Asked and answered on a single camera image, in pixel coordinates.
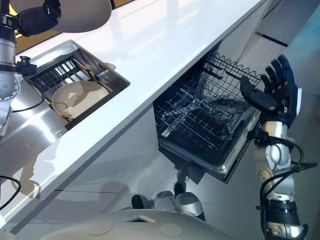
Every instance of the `white plate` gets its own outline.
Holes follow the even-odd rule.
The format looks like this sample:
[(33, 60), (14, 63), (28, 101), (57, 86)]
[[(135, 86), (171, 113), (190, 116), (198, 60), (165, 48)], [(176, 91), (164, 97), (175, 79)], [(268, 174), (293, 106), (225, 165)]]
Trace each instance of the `white plate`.
[[(11, 0), (13, 9), (20, 13), (23, 10), (40, 7), (44, 0)], [(104, 25), (111, 16), (110, 0), (59, 0), (61, 18), (53, 28), (64, 33), (83, 33), (95, 30)]]
[(54, 93), (52, 107), (61, 116), (75, 119), (107, 95), (107, 89), (96, 82), (75, 81)]

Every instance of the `stainless steel sink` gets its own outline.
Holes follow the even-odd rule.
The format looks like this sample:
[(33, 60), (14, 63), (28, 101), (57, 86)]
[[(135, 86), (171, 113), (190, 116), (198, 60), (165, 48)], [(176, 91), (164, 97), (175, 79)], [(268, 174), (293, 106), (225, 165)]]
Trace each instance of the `stainless steel sink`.
[[(41, 100), (39, 92), (45, 101), (31, 110), (12, 113), (6, 135), (0, 139), (0, 173), (6, 176), (12, 176), (27, 163), (32, 168), (39, 153), (130, 84), (71, 40), (33, 58), (31, 63), (37, 65), (37, 74), (16, 76), (21, 93), (12, 102), (12, 109), (35, 105)], [(53, 110), (51, 100), (56, 90), (75, 81), (97, 82), (109, 94), (77, 118), (68, 119)]]

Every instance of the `dish rack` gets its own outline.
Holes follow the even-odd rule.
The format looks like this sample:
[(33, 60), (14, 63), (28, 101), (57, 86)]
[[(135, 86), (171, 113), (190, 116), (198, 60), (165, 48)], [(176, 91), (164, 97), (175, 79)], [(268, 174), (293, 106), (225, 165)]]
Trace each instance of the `dish rack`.
[(181, 157), (221, 166), (219, 156), (239, 137), (238, 129), (246, 127), (242, 122), (251, 108), (241, 95), (240, 79), (246, 76), (256, 86), (260, 76), (216, 52), (209, 52), (195, 68), (155, 104), (159, 143), (173, 144), (170, 151)]
[[(38, 73), (29, 77), (27, 82), (32, 83), (32, 85), (44, 95), (49, 106), (52, 106), (52, 98), (55, 92), (59, 88), (72, 82), (97, 82), (106, 88), (109, 93), (112, 93), (113, 90), (106, 83), (103, 83), (100, 78), (72, 55), (66, 55), (62, 56), (61, 59), (58, 59), (56, 63), (48, 68), (40, 67)], [(71, 121), (71, 119), (61, 117), (68, 122)]]

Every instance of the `cabinet door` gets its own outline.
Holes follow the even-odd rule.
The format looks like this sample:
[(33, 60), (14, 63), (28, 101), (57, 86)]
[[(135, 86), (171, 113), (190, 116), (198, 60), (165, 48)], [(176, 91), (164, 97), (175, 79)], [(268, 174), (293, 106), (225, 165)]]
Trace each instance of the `cabinet door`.
[(237, 61), (245, 50), (251, 36), (256, 32), (271, 1), (262, 4), (255, 12), (245, 19), (235, 30), (222, 41), (219, 53), (227, 58)]

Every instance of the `dishwasher rack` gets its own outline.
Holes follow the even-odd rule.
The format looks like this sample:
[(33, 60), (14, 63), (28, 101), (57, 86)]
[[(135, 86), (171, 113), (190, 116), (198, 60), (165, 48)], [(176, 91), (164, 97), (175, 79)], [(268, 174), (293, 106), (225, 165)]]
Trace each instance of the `dishwasher rack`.
[(173, 143), (180, 148), (177, 152), (187, 150), (205, 161), (221, 155), (251, 108), (241, 95), (242, 76), (254, 86), (260, 82), (255, 71), (216, 52), (207, 53), (192, 74), (182, 76), (181, 83), (156, 103), (160, 145)]

